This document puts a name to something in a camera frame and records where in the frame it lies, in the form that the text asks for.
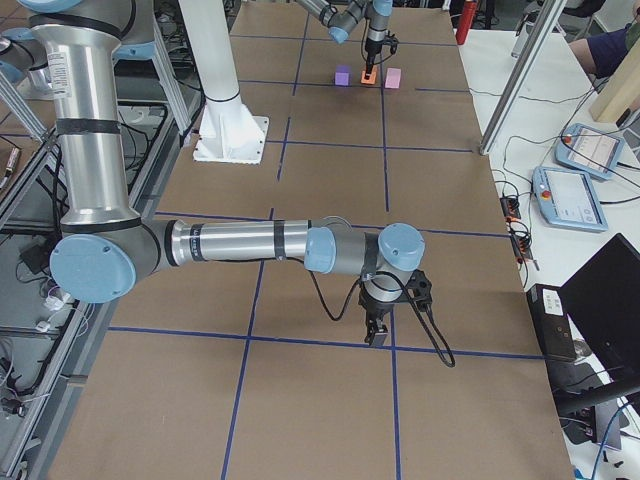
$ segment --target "computer monitor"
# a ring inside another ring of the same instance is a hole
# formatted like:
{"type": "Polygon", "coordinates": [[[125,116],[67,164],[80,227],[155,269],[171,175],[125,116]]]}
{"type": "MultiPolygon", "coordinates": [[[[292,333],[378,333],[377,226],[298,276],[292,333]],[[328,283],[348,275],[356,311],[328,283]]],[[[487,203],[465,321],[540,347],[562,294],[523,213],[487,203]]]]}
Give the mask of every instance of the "computer monitor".
{"type": "MultiPolygon", "coordinates": [[[[609,372],[614,382],[640,374],[640,253],[622,234],[609,240],[558,293],[604,368],[614,369],[609,372]]],[[[640,400],[640,393],[627,398],[640,400]]]]}

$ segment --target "pink block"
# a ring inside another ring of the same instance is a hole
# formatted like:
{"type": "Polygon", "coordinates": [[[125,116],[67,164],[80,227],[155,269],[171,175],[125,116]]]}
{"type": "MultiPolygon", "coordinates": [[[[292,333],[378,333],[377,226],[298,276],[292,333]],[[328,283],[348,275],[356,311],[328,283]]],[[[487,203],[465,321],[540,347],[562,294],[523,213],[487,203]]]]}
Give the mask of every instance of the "pink block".
{"type": "Polygon", "coordinates": [[[384,88],[400,88],[400,77],[402,70],[399,68],[387,68],[387,75],[384,81],[384,88]]]}
{"type": "Polygon", "coordinates": [[[338,65],[338,68],[336,68],[335,84],[341,87],[348,87],[350,74],[351,69],[348,65],[338,65]]]}

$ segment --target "label sticker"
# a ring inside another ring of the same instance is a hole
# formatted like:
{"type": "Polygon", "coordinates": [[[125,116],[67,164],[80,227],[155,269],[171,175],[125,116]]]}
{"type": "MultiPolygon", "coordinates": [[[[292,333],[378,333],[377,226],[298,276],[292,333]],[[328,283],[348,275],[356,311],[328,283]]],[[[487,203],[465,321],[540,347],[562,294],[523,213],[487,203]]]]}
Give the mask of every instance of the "label sticker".
{"type": "Polygon", "coordinates": [[[47,55],[47,59],[49,60],[53,98],[70,97],[69,64],[66,52],[50,53],[47,55]]]}
{"type": "Polygon", "coordinates": [[[544,301],[544,311],[548,315],[563,316],[562,303],[558,292],[555,290],[542,289],[542,300],[544,301]]]}

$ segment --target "white table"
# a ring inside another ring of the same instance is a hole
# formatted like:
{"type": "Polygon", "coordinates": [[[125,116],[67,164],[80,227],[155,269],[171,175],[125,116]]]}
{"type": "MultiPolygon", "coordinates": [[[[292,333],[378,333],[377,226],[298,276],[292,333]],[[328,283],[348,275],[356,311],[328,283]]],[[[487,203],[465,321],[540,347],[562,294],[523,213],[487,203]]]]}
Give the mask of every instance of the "white table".
{"type": "MultiPolygon", "coordinates": [[[[469,32],[466,44],[460,47],[460,53],[472,91],[495,94],[502,92],[516,62],[510,55],[515,39],[513,32],[483,30],[469,32]]],[[[589,80],[582,72],[564,39],[559,34],[553,34],[547,39],[520,95],[557,101],[577,97],[589,91],[590,87],[589,80]]],[[[480,128],[484,132],[499,97],[480,93],[473,93],[473,95],[480,128]]],[[[596,95],[594,93],[589,97],[571,123],[580,122],[608,132],[617,130],[613,124],[598,124],[592,120],[588,107],[593,103],[596,95]]],[[[574,100],[552,104],[519,98],[490,152],[492,168],[503,169],[505,146],[509,138],[514,135],[535,141],[559,135],[578,103],[578,100],[574,100]]],[[[525,178],[531,178],[533,169],[540,164],[557,166],[554,162],[553,151],[549,152],[553,144],[554,141],[544,145],[533,145],[513,139],[506,153],[507,168],[525,178]]],[[[628,147],[625,148],[621,161],[640,166],[628,147]]],[[[620,167],[617,171],[640,183],[640,172],[620,167]]],[[[520,193],[529,190],[530,186],[527,182],[515,175],[505,173],[507,180],[514,183],[520,193]]],[[[496,180],[503,179],[499,172],[494,172],[494,176],[496,180]]],[[[595,182],[595,184],[597,195],[601,201],[626,199],[640,195],[638,188],[615,176],[612,180],[595,182]]],[[[497,184],[497,188],[498,191],[502,191],[502,184],[497,184]]],[[[512,193],[513,190],[507,186],[506,192],[512,193]]],[[[540,215],[535,199],[530,208],[528,196],[520,197],[520,203],[523,221],[531,226],[532,252],[539,267],[537,269],[532,262],[529,262],[528,281],[525,288],[534,283],[562,285],[618,232],[622,232],[636,248],[640,249],[640,200],[603,207],[609,223],[609,230],[605,233],[587,233],[549,227],[540,215]]],[[[521,275],[524,282],[524,268],[521,275]]],[[[598,369],[599,362],[594,362],[594,368],[598,369]]],[[[640,433],[633,428],[633,425],[626,430],[634,435],[640,433]]],[[[598,480],[613,480],[617,477],[638,478],[640,442],[623,437],[622,445],[623,451],[611,453],[609,458],[612,462],[623,459],[625,464],[618,469],[613,468],[611,464],[601,464],[596,476],[598,480]]],[[[593,444],[574,446],[567,440],[567,448],[574,465],[581,470],[583,475],[589,476],[598,450],[597,446],[593,444]]]]}

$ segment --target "white pillar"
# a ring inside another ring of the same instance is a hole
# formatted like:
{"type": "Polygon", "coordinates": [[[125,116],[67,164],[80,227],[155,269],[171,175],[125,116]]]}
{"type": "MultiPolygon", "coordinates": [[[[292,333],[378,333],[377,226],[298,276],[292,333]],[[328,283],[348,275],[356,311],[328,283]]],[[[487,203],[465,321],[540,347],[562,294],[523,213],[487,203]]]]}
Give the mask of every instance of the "white pillar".
{"type": "Polygon", "coordinates": [[[180,0],[207,101],[197,161],[260,163],[269,119],[242,103],[222,0],[180,0]]]}

